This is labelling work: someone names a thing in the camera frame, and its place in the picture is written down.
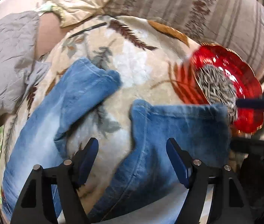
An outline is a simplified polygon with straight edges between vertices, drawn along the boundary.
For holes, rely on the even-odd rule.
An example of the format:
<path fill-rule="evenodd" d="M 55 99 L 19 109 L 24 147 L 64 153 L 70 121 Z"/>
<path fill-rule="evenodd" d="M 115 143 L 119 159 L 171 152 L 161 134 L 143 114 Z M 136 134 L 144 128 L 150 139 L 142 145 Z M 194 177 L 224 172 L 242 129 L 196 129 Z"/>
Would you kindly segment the blue denim jeans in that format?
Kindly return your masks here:
<path fill-rule="evenodd" d="M 228 159 L 227 108 L 215 105 L 151 105 L 135 99 L 120 75 L 87 58 L 74 62 L 34 110 L 14 145 L 3 176 L 8 220 L 35 164 L 56 167 L 72 155 L 72 140 L 99 142 L 81 199 L 92 223 L 173 223 L 166 203 L 182 203 L 184 188 L 166 153 L 174 138 L 193 158 L 221 167 Z"/>

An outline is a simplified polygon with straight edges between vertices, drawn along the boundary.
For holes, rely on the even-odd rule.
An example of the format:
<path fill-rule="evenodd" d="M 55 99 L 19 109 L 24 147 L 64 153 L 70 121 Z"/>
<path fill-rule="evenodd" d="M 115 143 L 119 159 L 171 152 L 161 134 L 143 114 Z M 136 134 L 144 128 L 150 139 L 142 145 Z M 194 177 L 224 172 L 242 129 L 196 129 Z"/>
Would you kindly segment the grey quilted pillow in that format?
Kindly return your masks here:
<path fill-rule="evenodd" d="M 39 23 L 34 11 L 0 19 L 0 117 L 12 114 L 49 69 L 34 58 Z"/>

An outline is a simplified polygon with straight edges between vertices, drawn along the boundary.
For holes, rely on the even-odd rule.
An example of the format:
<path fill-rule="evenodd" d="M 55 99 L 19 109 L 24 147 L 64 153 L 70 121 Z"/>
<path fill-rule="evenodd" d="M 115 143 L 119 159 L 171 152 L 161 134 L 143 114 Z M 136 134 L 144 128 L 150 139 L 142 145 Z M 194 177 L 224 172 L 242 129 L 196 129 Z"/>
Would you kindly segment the sunflower seeds pile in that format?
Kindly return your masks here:
<path fill-rule="evenodd" d="M 206 64 L 198 70 L 197 81 L 211 104 L 221 103 L 227 107 L 229 122 L 233 124 L 237 120 L 237 92 L 223 70 Z"/>

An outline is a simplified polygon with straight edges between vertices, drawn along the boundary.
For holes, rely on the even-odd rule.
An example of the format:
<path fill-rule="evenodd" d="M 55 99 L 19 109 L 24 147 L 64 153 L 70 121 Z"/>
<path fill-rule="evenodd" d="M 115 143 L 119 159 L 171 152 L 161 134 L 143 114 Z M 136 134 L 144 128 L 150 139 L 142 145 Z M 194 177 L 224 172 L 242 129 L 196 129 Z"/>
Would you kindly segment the leaf pattern beige blanket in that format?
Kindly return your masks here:
<path fill-rule="evenodd" d="M 134 100 L 152 104 L 206 104 L 197 86 L 188 57 L 198 49 L 189 38 L 178 39 L 178 31 L 130 16 L 95 17 L 79 27 L 107 25 L 73 38 L 75 29 L 58 43 L 48 56 L 51 64 L 45 77 L 32 87 L 17 114 L 6 123 L 4 156 L 1 159 L 2 214 L 11 219 L 20 189 L 37 160 L 44 167 L 61 162 L 53 145 L 53 135 L 61 124 L 61 114 L 49 107 L 47 118 L 37 111 L 72 64 L 87 58 L 93 67 L 117 71 L 119 90 L 70 122 L 63 140 L 67 157 L 84 147 L 91 137 L 99 140 L 99 153 L 79 197 L 87 211 L 109 185 L 117 167 L 132 149 L 129 110 Z"/>

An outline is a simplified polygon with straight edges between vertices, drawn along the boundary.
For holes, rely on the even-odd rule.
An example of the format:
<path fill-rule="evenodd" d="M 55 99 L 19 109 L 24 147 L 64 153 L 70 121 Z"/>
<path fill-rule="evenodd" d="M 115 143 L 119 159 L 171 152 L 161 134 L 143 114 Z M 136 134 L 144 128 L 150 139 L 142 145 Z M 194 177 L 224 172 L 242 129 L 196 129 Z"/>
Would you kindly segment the red glass bowl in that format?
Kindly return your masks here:
<path fill-rule="evenodd" d="M 240 99 L 256 99 L 263 90 L 253 70 L 233 50 L 215 43 L 203 43 L 193 52 L 190 62 L 198 71 L 205 64 L 218 67 L 232 82 Z M 264 109 L 244 109 L 238 111 L 238 118 L 232 125 L 234 131 L 253 135 L 262 128 Z"/>

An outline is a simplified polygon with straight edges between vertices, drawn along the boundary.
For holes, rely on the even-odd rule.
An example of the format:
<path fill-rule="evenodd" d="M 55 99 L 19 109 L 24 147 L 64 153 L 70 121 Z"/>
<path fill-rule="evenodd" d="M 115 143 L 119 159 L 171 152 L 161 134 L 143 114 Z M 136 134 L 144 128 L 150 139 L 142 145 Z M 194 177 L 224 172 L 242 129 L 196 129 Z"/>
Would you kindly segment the black pen on bed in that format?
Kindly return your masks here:
<path fill-rule="evenodd" d="M 96 29 L 96 28 L 99 28 L 99 27 L 102 27 L 102 26 L 105 26 L 105 25 L 107 25 L 107 22 L 103 22 L 103 23 L 100 23 L 100 24 L 93 25 L 91 27 L 88 27 L 86 29 L 83 29 L 83 30 L 77 32 L 77 33 L 74 33 L 74 34 L 70 35 L 69 38 L 73 38 L 75 36 L 83 34 L 84 32 L 91 31 L 93 29 Z"/>

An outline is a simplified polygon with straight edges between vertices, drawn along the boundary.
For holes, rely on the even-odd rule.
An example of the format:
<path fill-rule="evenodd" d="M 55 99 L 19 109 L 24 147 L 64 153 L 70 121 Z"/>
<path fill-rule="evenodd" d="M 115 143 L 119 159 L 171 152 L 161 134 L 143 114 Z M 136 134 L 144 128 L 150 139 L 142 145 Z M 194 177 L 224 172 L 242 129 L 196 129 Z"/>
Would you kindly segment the brown striped pillow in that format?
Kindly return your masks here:
<path fill-rule="evenodd" d="M 104 12 L 170 26 L 198 43 L 234 50 L 264 75 L 264 5 L 258 0 L 110 0 Z"/>

